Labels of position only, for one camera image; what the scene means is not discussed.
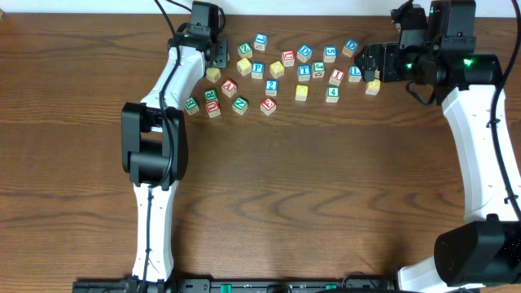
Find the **green R block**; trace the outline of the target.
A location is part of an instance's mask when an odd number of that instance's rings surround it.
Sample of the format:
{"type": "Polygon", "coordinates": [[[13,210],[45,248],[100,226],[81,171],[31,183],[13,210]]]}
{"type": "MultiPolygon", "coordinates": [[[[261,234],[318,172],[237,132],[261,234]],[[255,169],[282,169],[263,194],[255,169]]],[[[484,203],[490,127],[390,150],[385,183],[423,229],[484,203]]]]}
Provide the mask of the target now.
{"type": "Polygon", "coordinates": [[[206,103],[218,100],[217,91],[215,89],[205,90],[204,91],[204,99],[205,99],[206,103]]]}

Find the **yellow O block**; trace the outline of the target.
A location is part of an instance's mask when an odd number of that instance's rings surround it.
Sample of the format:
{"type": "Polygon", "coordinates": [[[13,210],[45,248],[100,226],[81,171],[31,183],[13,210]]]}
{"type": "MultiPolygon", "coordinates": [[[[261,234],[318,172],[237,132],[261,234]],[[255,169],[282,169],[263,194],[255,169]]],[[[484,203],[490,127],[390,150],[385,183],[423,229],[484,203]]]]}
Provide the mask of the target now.
{"type": "Polygon", "coordinates": [[[282,77],[285,73],[285,67],[281,61],[276,61],[269,66],[269,72],[274,79],[282,77]]]}

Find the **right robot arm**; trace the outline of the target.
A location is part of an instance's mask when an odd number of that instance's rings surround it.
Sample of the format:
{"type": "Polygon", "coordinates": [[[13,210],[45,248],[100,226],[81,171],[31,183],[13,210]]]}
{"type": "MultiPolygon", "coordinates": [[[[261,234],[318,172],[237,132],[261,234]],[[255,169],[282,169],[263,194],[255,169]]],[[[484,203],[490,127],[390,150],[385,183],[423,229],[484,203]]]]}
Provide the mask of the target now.
{"type": "Polygon", "coordinates": [[[520,282],[520,174],[505,118],[498,58],[466,37],[412,46],[365,46],[355,56],[365,82],[432,85],[458,152],[464,225],[441,234],[433,256],[397,271],[400,291],[450,292],[520,282]]]}

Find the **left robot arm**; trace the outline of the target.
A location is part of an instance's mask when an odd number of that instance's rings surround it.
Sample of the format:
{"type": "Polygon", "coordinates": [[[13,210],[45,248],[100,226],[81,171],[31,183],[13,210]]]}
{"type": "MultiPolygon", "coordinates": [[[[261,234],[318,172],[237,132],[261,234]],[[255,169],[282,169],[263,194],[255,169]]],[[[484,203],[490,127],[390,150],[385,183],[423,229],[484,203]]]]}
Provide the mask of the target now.
{"type": "Polygon", "coordinates": [[[227,65],[221,31],[220,25],[180,26],[169,40],[167,63],[152,90],[121,112],[122,166],[138,208],[132,275],[139,290],[167,282],[173,272],[173,202],[188,163],[184,107],[207,68],[227,65]]]}

